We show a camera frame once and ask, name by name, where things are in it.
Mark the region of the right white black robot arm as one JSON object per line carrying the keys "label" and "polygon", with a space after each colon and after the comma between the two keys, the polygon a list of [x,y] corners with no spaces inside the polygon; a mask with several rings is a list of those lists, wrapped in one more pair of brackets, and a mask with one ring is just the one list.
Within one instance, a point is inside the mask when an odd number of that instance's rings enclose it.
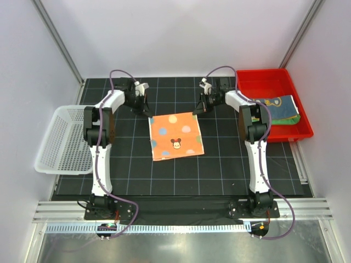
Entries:
{"label": "right white black robot arm", "polygon": [[250,168],[247,211],[260,217],[273,207],[273,192],[267,170],[267,139],[271,128],[271,114],[265,104],[244,96],[237,89],[213,87],[204,77],[199,82],[203,89],[193,115],[209,112],[226,104],[239,114],[238,135],[244,142]]}

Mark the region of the orange towel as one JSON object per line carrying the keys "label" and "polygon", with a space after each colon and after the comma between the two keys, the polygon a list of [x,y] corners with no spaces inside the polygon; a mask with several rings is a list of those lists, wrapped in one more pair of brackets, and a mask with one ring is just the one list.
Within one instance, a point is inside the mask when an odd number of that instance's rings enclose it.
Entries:
{"label": "orange towel", "polygon": [[149,118],[149,134],[154,161],[205,153],[198,118],[191,112]]}

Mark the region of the yellow patterned towel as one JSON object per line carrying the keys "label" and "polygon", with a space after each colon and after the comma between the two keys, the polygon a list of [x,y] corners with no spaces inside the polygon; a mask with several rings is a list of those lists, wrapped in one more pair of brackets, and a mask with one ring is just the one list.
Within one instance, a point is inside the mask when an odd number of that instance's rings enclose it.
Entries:
{"label": "yellow patterned towel", "polygon": [[278,96],[275,98],[259,98],[254,101],[266,104],[271,113],[272,119],[290,118],[299,115],[298,107],[292,95]]}

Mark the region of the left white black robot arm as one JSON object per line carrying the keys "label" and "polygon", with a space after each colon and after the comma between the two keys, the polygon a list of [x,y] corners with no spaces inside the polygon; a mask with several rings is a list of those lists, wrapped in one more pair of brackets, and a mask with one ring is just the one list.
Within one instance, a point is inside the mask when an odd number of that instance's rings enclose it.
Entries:
{"label": "left white black robot arm", "polygon": [[111,219],[117,213],[110,178],[110,153],[114,143],[114,113],[120,106],[127,106],[136,115],[152,117],[148,107],[147,83],[124,79],[122,86],[111,90],[95,106],[86,106],[83,111],[83,138],[88,144],[93,162],[93,186],[86,201],[86,220]]}

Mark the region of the green microfiber towel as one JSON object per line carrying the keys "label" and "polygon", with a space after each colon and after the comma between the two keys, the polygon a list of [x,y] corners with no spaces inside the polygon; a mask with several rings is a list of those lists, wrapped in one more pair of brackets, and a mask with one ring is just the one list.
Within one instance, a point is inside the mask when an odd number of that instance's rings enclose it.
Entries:
{"label": "green microfiber towel", "polygon": [[290,118],[272,119],[272,125],[295,125],[300,121],[301,116],[295,115]]}

